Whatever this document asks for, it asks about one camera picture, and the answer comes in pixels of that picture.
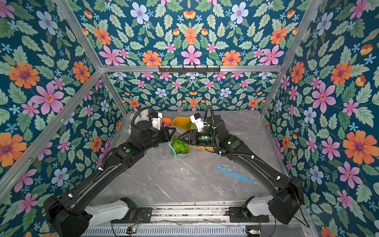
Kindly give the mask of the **aluminium frame post right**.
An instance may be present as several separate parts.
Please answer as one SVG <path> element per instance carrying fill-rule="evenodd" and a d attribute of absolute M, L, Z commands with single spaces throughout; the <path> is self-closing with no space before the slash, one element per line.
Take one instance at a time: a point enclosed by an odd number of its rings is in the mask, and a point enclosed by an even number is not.
<path fill-rule="evenodd" d="M 279 71 L 279 74 L 275 78 L 275 81 L 270 89 L 270 92 L 268 93 L 268 96 L 266 97 L 265 105 L 261 109 L 261 117 L 264 117 L 267 110 L 269 109 L 269 106 L 271 102 L 274 99 L 274 96 L 276 92 L 278 91 L 280 87 L 281 80 L 284 78 L 286 75 L 286 72 L 288 71 L 290 64 L 292 60 L 294 59 L 294 56 L 298 50 L 298 47 L 302 43 L 304 36 L 310 27 L 310 24 L 313 20 L 313 18 L 317 14 L 317 10 L 322 4 L 321 0 L 312 0 L 309 2 L 309 5 L 304 13 L 304 16 L 299 24 L 298 30 L 296 35 L 294 36 L 293 41 L 290 44 L 290 47 L 285 55 L 285 58 L 283 60 L 283 64 L 281 66 L 281 70 Z"/>

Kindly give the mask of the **aluminium frame post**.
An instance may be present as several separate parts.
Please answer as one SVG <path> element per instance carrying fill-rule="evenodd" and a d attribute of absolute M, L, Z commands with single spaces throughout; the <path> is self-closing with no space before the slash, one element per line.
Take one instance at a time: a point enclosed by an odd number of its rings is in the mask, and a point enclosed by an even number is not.
<path fill-rule="evenodd" d="M 76 36 L 79 44 L 83 48 L 84 52 L 88 56 L 88 59 L 92 63 L 95 72 L 92 74 L 95 77 L 95 80 L 101 80 L 109 90 L 110 95 L 113 97 L 113 100 L 117 104 L 119 110 L 121 111 L 122 115 L 125 117 L 127 116 L 127 109 L 124 106 L 122 99 L 119 95 L 119 93 L 116 90 L 116 87 L 111 82 L 111 79 L 103 70 L 104 65 L 100 61 L 99 57 L 97 56 L 97 53 L 94 49 L 94 47 L 90 44 L 90 41 L 88 40 L 88 37 L 85 35 L 82 26 L 80 25 L 78 19 L 76 18 L 74 12 L 72 11 L 69 3 L 67 1 L 55 1 L 57 7 L 59 8 L 60 12 L 62 13 L 63 17 L 67 21 L 68 25 L 70 26 L 71 30 L 73 31 L 74 35 Z"/>
<path fill-rule="evenodd" d="M 278 91 L 280 87 L 281 80 L 284 78 L 286 75 L 286 72 L 288 71 L 290 64 L 292 60 L 294 59 L 294 56 L 298 50 L 298 47 L 302 43 L 304 36 L 310 27 L 310 24 L 313 20 L 313 18 L 317 14 L 317 10 L 322 4 L 321 0 L 312 0 L 309 2 L 309 5 L 304 13 L 304 16 L 299 24 L 298 30 L 296 35 L 294 36 L 293 41 L 290 44 L 290 47 L 285 55 L 285 58 L 283 60 L 283 64 L 281 66 L 281 70 L 279 71 L 279 74 L 275 78 L 275 81 L 270 89 L 270 92 L 268 93 L 268 96 L 266 97 L 265 105 L 261 109 L 261 117 L 264 117 L 267 110 L 269 109 L 269 106 L 271 102 L 274 99 L 274 96 L 276 92 Z"/>

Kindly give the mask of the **spare clear zipper bag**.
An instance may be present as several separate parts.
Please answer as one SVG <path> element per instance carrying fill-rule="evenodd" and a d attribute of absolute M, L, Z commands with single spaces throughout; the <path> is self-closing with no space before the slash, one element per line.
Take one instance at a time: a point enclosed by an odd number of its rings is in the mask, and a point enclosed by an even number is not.
<path fill-rule="evenodd" d="M 225 169 L 225 168 L 223 168 L 223 167 L 221 167 L 221 166 L 217 166 L 217 168 L 218 168 L 219 170 L 221 170 L 222 172 L 224 172 L 224 173 L 226 173 L 226 174 L 228 174 L 228 175 L 230 175 L 230 176 L 232 176 L 232 177 L 234 177 L 234 178 L 237 178 L 237 179 L 240 179 L 240 180 L 243 180 L 243 181 L 246 181 L 246 182 L 249 182 L 249 183 L 255 184 L 255 185 L 259 185 L 259 184 L 260 184 L 260 183 L 257 182 L 257 181 L 253 181 L 253 180 L 251 180 L 251 179 L 249 179 L 249 178 L 247 178 L 247 177 L 245 177 L 245 176 L 243 176 L 243 175 L 241 175 L 241 174 L 238 174 L 238 173 L 233 172 L 233 171 L 231 171 L 231 170 Z"/>

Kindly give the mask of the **yellow plastic tray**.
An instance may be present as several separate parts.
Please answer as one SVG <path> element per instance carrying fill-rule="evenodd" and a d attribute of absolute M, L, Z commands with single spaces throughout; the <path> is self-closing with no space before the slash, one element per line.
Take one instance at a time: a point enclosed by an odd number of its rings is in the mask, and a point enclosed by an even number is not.
<path fill-rule="evenodd" d="M 187 127 L 188 123 L 190 123 L 190 117 L 179 116 L 179 117 L 176 117 L 173 119 L 172 126 L 178 127 L 179 130 L 182 132 L 186 132 L 189 130 L 189 128 Z M 202 151 L 205 151 L 205 150 L 213 151 L 212 147 L 203 147 L 203 146 L 202 147 L 194 147 L 194 146 L 192 146 L 192 148 L 195 148 L 196 150 L 202 150 Z"/>

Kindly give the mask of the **black hook rail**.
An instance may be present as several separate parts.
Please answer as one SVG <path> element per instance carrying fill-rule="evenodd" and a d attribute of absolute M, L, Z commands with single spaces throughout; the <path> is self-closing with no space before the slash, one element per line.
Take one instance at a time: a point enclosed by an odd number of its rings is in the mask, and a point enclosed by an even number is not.
<path fill-rule="evenodd" d="M 220 66 L 162 66 L 158 67 L 160 73 L 219 73 Z"/>

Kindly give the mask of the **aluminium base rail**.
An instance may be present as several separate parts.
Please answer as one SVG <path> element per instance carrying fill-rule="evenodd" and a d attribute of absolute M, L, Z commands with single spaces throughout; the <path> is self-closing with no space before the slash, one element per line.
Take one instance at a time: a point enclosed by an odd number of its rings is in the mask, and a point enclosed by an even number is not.
<path fill-rule="evenodd" d="M 140 220 L 109 221 L 85 231 L 85 237 L 316 237 L 305 209 L 289 224 L 272 215 L 238 218 L 241 202 L 183 202 L 138 205 Z"/>

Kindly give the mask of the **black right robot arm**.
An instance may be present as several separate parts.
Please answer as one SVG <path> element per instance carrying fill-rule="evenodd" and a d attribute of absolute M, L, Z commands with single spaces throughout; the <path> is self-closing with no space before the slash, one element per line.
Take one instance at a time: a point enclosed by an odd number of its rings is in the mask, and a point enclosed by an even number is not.
<path fill-rule="evenodd" d="M 178 139 L 196 147 L 212 147 L 217 156 L 226 157 L 251 173 L 270 193 L 268 211 L 282 224 L 289 224 L 304 203 L 303 184 L 299 178 L 289 178 L 258 157 L 237 136 L 212 135 L 189 130 Z"/>

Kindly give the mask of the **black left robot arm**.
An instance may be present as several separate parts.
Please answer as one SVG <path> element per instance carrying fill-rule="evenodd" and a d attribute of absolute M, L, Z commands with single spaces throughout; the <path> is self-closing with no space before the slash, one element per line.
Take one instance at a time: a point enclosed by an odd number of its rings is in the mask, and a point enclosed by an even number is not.
<path fill-rule="evenodd" d="M 141 120 L 131 127 L 128 140 L 110 149 L 100 167 L 89 177 L 60 197 L 44 202 L 49 224 L 62 237 L 80 237 L 88 228 L 105 222 L 135 219 L 136 205 L 128 198 L 98 206 L 91 201 L 114 179 L 136 164 L 145 153 L 161 143 L 168 143 L 176 132 L 174 127 L 156 129 L 151 121 Z"/>

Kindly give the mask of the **aluminium frame post left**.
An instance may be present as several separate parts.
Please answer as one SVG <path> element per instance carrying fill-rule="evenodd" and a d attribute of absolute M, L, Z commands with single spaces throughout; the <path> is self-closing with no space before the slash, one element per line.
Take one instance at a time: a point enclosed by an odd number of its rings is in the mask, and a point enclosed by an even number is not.
<path fill-rule="evenodd" d="M 97 56 L 97 53 L 94 49 L 94 47 L 90 44 L 90 41 L 88 40 L 88 37 L 85 35 L 82 26 L 80 25 L 78 19 L 76 18 L 74 12 L 72 11 L 69 3 L 67 1 L 55 1 L 57 7 L 59 8 L 60 12 L 62 13 L 63 17 L 67 21 L 68 25 L 70 26 L 71 30 L 73 31 L 74 35 L 76 36 L 79 44 L 83 48 L 84 52 L 88 56 L 88 59 L 92 63 L 95 72 L 92 74 L 95 77 L 95 80 L 101 80 L 109 90 L 110 95 L 113 97 L 113 100 L 117 104 L 119 110 L 121 111 L 122 115 L 125 117 L 127 116 L 127 109 L 124 106 L 122 99 L 119 95 L 119 93 L 116 90 L 116 87 L 111 82 L 111 79 L 103 70 L 104 65 L 100 61 L 99 57 Z"/>

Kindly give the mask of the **clear zipper bag blue seal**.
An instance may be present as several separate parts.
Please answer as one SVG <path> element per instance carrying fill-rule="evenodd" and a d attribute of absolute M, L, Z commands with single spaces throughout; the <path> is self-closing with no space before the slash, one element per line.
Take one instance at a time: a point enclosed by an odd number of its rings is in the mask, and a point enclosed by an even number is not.
<path fill-rule="evenodd" d="M 174 128 L 176 128 L 176 131 L 168 143 L 168 153 L 170 157 L 173 159 L 181 159 L 194 153 L 194 146 L 188 145 L 187 143 L 179 140 L 179 136 L 183 135 L 186 131 L 179 127 Z"/>

